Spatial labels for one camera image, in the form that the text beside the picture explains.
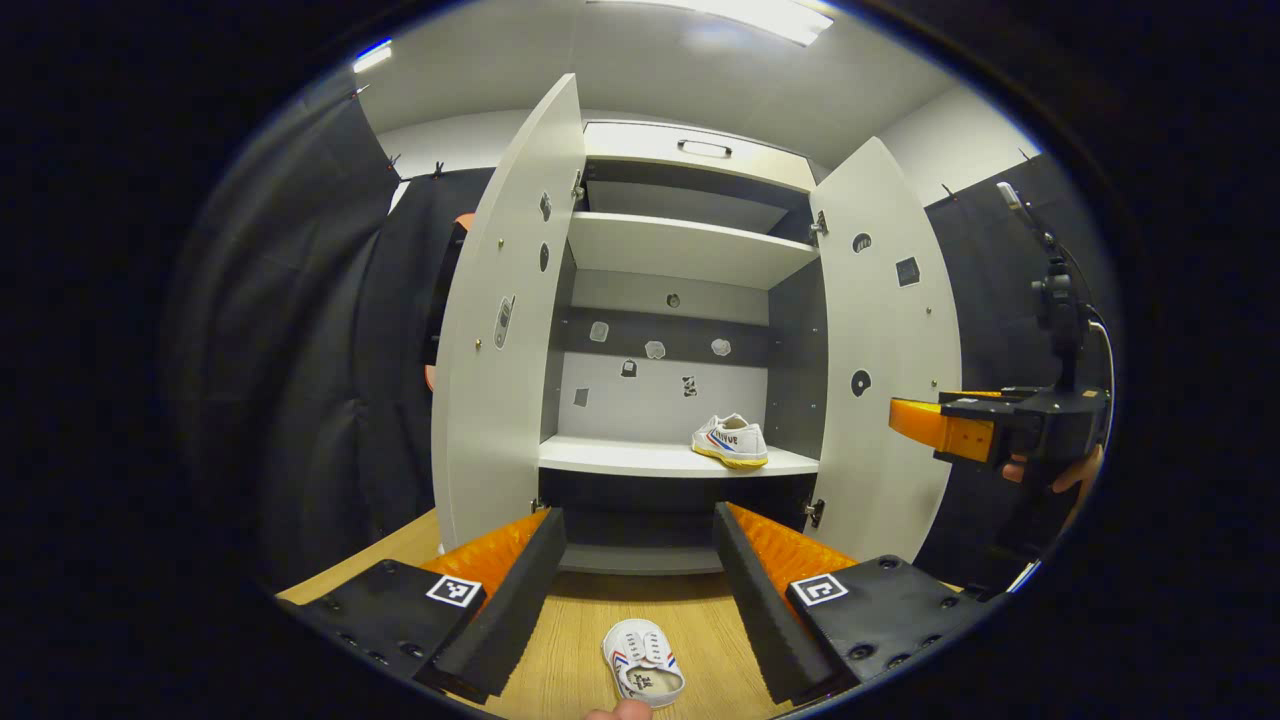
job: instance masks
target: sneaker sole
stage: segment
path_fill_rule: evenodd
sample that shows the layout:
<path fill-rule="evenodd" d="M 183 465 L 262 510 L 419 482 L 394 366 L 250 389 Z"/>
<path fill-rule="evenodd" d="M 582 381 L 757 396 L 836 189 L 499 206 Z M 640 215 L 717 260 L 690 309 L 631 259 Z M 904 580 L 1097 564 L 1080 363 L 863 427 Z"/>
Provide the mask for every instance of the sneaker sole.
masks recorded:
<path fill-rule="evenodd" d="M 696 445 L 690 445 L 689 447 L 694 448 L 694 452 L 696 452 L 698 455 L 705 455 L 707 457 L 714 457 L 714 459 L 719 460 L 721 462 L 728 465 L 730 468 L 739 468 L 739 469 L 763 468 L 764 465 L 769 464 L 769 459 L 768 457 L 759 457 L 759 459 L 755 459 L 755 460 L 735 460 L 732 457 L 724 457 L 723 455 L 721 455 L 719 452 L 716 452 L 714 450 L 708 450 L 705 447 L 698 447 Z"/>

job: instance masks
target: cabinet door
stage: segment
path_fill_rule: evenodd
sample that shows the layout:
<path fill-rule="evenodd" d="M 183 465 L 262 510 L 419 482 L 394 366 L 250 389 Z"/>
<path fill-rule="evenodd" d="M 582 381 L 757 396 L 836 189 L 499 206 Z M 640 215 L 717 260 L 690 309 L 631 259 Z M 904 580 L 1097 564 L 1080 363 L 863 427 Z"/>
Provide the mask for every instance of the cabinet door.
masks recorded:
<path fill-rule="evenodd" d="M 498 163 L 453 274 L 431 418 L 445 548 L 527 515 L 538 495 L 552 307 L 584 161 L 577 81 L 566 74 Z M 504 299 L 513 304 L 499 348 Z"/>
<path fill-rule="evenodd" d="M 858 560 L 891 552 L 913 561 L 950 465 L 890 429 L 890 398 L 936 401 L 940 389 L 960 389 L 951 281 L 919 199 L 878 138 L 836 168 L 809 200 L 828 229 L 818 237 L 828 370 L 814 489 L 826 507 L 812 534 Z M 869 382 L 860 395 L 855 375 Z"/>

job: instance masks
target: white cabinet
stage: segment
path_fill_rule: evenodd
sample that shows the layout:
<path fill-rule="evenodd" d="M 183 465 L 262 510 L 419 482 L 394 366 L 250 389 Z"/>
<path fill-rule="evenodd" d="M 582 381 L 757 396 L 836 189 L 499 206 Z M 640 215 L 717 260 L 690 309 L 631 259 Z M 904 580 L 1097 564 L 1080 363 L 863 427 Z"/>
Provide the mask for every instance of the white cabinet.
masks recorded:
<path fill-rule="evenodd" d="M 740 204 L 741 222 L 662 217 L 660 201 L 603 213 L 591 182 L 718 195 Z M 826 232 L 808 233 L 813 218 Z M 655 340 L 663 354 L 649 354 Z M 888 406 L 959 388 L 955 302 L 924 210 L 876 138 L 815 184 L 805 158 L 744 138 L 636 122 L 584 129 L 564 76 L 480 201 L 439 347 L 431 468 L 445 548 L 527 514 L 554 474 L 577 483 L 577 500 L 602 492 L 617 505 L 591 506 L 582 527 L 599 536 L 579 541 L 564 505 L 575 570 L 716 571 L 710 515 L 703 528 L 689 509 L 748 487 L 841 552 L 913 560 L 946 486 L 947 465 L 893 433 Z M 870 384 L 855 393 L 858 373 Z M 690 434 L 713 411 L 762 421 L 769 464 L 731 471 L 692 454 Z M 645 509 L 626 521 L 658 534 L 666 523 L 667 546 L 614 537 L 608 514 L 626 514 L 627 492 Z M 684 503 L 678 521 L 655 495 Z M 826 502 L 818 530 L 804 521 L 810 500 Z"/>

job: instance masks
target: wooden floor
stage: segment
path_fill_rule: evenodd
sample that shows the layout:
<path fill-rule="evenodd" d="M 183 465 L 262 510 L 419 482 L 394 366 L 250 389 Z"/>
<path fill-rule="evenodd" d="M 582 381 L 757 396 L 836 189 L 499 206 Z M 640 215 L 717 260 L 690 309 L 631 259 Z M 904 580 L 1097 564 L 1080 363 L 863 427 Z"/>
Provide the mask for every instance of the wooden floor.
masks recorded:
<path fill-rule="evenodd" d="M 384 559 L 420 565 L 436 556 L 439 542 L 433 510 L 279 597 L 310 602 Z M 774 705 L 765 692 L 723 573 L 669 578 L 562 573 L 502 696 L 483 706 L 458 702 L 512 719 L 576 720 L 591 708 L 612 708 L 617 691 L 600 641 L 627 618 L 645 618 L 663 629 L 687 682 L 675 705 L 657 710 L 655 719 L 751 720 L 791 710 L 790 702 Z"/>

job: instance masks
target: white shelf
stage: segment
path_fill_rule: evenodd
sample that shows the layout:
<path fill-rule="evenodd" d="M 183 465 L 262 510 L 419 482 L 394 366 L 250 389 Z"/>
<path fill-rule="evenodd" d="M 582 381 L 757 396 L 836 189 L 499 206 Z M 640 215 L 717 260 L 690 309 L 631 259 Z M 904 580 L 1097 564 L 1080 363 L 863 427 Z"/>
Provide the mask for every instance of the white shelf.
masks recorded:
<path fill-rule="evenodd" d="M 644 215 L 573 213 L 580 270 L 617 270 L 769 290 L 818 259 L 818 249 L 767 234 Z"/>
<path fill-rule="evenodd" d="M 553 470 L 635 475 L 643 478 L 737 478 L 745 475 L 800 475 L 817 473 L 818 461 L 795 452 L 769 448 L 769 462 L 753 470 L 735 470 L 713 457 L 698 455 L 687 445 L 631 442 L 552 436 L 539 447 L 538 466 Z"/>

